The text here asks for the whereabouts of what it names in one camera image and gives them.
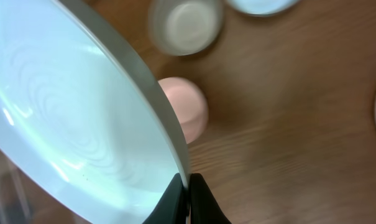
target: wooden table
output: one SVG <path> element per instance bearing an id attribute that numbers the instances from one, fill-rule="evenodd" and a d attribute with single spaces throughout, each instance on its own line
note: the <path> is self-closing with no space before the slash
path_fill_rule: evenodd
<path id="1" fill-rule="evenodd" d="M 91 0 L 158 78 L 204 92 L 190 145 L 233 223 L 376 223 L 376 0 L 302 0 L 275 17 L 225 8 L 208 50 L 159 52 L 149 0 Z"/>

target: table surface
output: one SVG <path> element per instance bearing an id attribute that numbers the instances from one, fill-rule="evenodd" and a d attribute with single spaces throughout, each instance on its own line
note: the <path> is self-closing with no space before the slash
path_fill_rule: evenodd
<path id="1" fill-rule="evenodd" d="M 376 0 L 302 0 L 275 17 L 225 8 L 218 40 L 171 57 L 150 0 L 87 0 L 158 78 L 196 83 L 209 126 L 190 144 L 233 223 L 376 223 Z"/>

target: wood grain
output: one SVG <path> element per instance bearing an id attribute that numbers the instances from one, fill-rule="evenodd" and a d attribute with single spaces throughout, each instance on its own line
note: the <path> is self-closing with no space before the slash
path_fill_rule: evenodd
<path id="1" fill-rule="evenodd" d="M 269 18 L 226 7 L 218 41 L 189 57 L 150 42 L 149 0 L 90 4 L 157 78 L 203 90 L 191 163 L 233 223 L 376 223 L 376 0 L 302 0 Z"/>

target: pink ball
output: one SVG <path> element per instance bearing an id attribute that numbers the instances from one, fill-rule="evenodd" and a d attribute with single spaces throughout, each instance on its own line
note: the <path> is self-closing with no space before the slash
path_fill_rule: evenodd
<path id="1" fill-rule="evenodd" d="M 158 84 L 177 115 L 186 143 L 193 142 L 203 133 L 207 124 L 206 98 L 195 84 L 184 78 L 164 78 Z"/>

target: white container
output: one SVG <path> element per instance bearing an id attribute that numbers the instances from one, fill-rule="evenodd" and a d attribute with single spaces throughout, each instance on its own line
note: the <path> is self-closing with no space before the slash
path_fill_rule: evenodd
<path id="1" fill-rule="evenodd" d="M 252 16 L 272 16 L 282 12 L 299 0 L 227 0 L 234 9 Z"/>
<path id="2" fill-rule="evenodd" d="M 149 33 L 167 54 L 194 54 L 217 37 L 222 16 L 219 0 L 156 0 L 150 10 Z"/>

